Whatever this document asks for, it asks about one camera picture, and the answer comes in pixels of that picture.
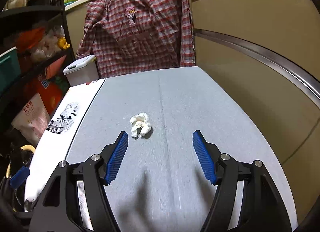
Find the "white tissue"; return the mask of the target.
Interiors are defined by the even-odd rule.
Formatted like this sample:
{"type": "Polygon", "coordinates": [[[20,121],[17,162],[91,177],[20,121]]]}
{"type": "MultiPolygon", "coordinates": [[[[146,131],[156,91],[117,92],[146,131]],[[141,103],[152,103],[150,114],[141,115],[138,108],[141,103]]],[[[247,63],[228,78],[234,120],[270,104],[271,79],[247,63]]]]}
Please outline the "white tissue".
{"type": "Polygon", "coordinates": [[[130,125],[132,138],[138,138],[139,136],[144,137],[152,129],[149,116],[145,112],[132,116],[130,119],[130,125]]]}

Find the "round trash can black liner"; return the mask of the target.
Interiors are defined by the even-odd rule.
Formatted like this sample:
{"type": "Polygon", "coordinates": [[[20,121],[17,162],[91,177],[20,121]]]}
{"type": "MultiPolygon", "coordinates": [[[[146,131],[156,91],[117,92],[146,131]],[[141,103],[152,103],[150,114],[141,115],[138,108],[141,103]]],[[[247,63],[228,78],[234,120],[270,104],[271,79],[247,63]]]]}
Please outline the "round trash can black liner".
{"type": "Polygon", "coordinates": [[[24,192],[27,180],[18,189],[12,189],[10,187],[10,178],[18,172],[22,166],[26,166],[30,170],[31,160],[35,150],[35,147],[32,145],[24,145],[19,148],[14,148],[9,155],[10,160],[5,173],[5,187],[3,195],[12,206],[14,212],[24,211],[24,192]]]}

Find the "beige kitchen cabinet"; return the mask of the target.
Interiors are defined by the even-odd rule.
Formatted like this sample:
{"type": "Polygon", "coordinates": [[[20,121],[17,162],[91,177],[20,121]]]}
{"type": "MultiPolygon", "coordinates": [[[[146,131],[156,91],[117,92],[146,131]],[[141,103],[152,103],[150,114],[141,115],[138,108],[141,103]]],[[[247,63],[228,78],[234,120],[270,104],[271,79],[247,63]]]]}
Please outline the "beige kitchen cabinet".
{"type": "Polygon", "coordinates": [[[319,196],[319,0],[189,0],[189,6],[196,65],[272,147],[301,223],[319,196]]]}

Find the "white patterned cloth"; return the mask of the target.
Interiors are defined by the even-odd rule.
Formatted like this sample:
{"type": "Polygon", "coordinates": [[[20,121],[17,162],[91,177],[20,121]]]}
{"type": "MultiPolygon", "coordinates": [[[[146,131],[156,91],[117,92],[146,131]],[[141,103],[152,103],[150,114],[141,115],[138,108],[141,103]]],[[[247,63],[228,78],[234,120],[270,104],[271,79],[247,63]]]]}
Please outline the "white patterned cloth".
{"type": "Polygon", "coordinates": [[[35,203],[57,164],[66,158],[76,131],[103,83],[104,80],[99,79],[68,89],[31,160],[30,175],[25,184],[25,211],[31,211],[32,204],[35,203]]]}

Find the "pink white bag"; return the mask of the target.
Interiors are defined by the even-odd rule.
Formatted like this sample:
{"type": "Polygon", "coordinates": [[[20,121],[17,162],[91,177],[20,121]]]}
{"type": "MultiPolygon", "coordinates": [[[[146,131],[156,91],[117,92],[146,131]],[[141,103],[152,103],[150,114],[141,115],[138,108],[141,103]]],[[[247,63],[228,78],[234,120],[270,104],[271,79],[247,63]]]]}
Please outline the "pink white bag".
{"type": "Polygon", "coordinates": [[[32,146],[37,147],[49,121],[50,116],[41,96],[36,93],[17,114],[11,125],[19,130],[32,146]]]}

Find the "green plastic storage box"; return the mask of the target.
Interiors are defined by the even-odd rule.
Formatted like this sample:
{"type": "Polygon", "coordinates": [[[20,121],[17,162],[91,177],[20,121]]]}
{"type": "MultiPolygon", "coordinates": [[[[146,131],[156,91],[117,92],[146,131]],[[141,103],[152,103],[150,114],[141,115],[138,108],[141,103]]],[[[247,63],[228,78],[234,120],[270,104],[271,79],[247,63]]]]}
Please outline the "green plastic storage box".
{"type": "Polygon", "coordinates": [[[21,74],[16,46],[1,54],[0,71],[0,91],[2,92],[21,74]]]}

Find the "white lidded bin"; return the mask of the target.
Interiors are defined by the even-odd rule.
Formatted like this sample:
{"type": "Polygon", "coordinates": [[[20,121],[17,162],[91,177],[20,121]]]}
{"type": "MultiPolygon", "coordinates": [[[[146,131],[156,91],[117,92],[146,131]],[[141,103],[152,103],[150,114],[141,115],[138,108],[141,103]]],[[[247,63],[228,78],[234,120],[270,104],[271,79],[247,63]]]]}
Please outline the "white lidded bin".
{"type": "Polygon", "coordinates": [[[99,73],[95,63],[96,57],[89,55],[72,62],[63,70],[70,86],[90,83],[99,79],[99,73]]]}

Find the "yellow toy figure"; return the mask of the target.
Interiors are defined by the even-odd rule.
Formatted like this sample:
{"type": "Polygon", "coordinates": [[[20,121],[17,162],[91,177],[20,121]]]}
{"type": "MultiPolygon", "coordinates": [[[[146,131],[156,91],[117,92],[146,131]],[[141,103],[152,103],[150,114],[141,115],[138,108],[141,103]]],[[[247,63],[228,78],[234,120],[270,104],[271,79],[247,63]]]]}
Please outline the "yellow toy figure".
{"type": "Polygon", "coordinates": [[[59,37],[57,40],[57,46],[61,50],[66,50],[66,49],[70,48],[71,44],[67,43],[67,40],[65,37],[59,37]]]}

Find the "black metal shelf rack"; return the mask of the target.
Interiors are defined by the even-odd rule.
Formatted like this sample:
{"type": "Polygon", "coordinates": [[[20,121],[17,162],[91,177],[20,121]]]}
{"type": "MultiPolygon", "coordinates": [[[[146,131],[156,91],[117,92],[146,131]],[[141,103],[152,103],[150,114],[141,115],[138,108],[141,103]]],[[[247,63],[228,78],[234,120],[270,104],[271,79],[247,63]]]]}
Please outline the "black metal shelf rack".
{"type": "MultiPolygon", "coordinates": [[[[68,32],[65,5],[63,0],[55,0],[54,5],[39,5],[38,0],[31,0],[31,5],[21,8],[13,8],[1,12],[1,49],[14,42],[13,38],[21,33],[45,27],[49,32],[55,26],[62,26],[66,39],[70,41],[68,32]]],[[[23,105],[30,99],[35,90],[31,87],[33,80],[44,74],[46,67],[64,57],[63,66],[75,60],[71,47],[60,50],[41,62],[30,62],[29,66],[1,91],[1,115],[12,117],[20,111],[23,105]]]]}

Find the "red plaid shirt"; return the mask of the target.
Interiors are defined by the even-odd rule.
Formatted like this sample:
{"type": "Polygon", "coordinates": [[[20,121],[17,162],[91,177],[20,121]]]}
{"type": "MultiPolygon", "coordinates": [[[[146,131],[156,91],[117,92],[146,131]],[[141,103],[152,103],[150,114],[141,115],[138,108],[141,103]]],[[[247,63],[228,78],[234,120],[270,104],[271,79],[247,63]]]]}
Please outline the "red plaid shirt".
{"type": "Polygon", "coordinates": [[[195,65],[189,0],[94,0],[76,52],[103,78],[195,65]]]}

